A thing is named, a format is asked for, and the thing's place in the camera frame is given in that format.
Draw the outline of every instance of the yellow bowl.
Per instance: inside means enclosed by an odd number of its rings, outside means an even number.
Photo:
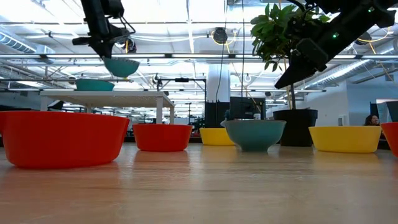
[[[201,141],[207,146],[233,146],[225,128],[201,128]]]
[[[377,150],[379,126],[311,127],[313,144],[323,152],[372,153]]]

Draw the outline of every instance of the wooden table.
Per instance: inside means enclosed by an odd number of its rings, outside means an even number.
[[[395,224],[398,159],[275,146],[268,153],[191,144],[114,163],[21,170],[0,149],[1,223]]]
[[[94,107],[156,108],[156,123],[162,124],[163,107],[170,108],[170,124],[174,124],[174,104],[161,91],[41,91],[41,110],[47,111],[48,98],[85,106],[87,113]]]

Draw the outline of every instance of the teal bowl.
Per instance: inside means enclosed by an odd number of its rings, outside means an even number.
[[[78,79],[76,80],[77,91],[112,91],[114,87],[113,83],[92,80],[92,79]]]
[[[243,151],[267,151],[282,137],[286,121],[223,121],[229,138]]]
[[[137,71],[140,63],[134,60],[121,58],[104,58],[104,64],[112,75],[127,78]]]

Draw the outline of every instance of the potted plant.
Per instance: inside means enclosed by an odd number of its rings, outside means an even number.
[[[284,8],[270,4],[267,5],[264,15],[259,15],[251,20],[254,27],[251,34],[255,37],[253,41],[253,55],[262,58],[267,69],[272,64],[272,71],[280,66],[281,61],[286,70],[286,63],[300,41],[299,36],[290,35],[287,37],[286,30],[291,18],[304,19],[307,22],[327,22],[330,20],[324,14],[319,13],[318,8],[305,9],[303,5],[288,5]],[[314,126],[317,120],[317,110],[297,110],[295,103],[294,85],[290,86],[290,92],[287,88],[287,97],[291,110],[281,110],[274,112],[274,119],[286,121],[286,127],[280,144],[283,146],[311,146],[312,139],[308,127]]]

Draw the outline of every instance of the table leg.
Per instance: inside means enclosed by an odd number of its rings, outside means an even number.
[[[174,106],[170,107],[170,124],[174,124]]]
[[[40,110],[41,111],[49,110],[48,105],[49,105],[49,98],[46,97],[46,96],[42,96],[41,104],[40,104]]]
[[[162,124],[163,120],[163,97],[156,98],[156,123]]]

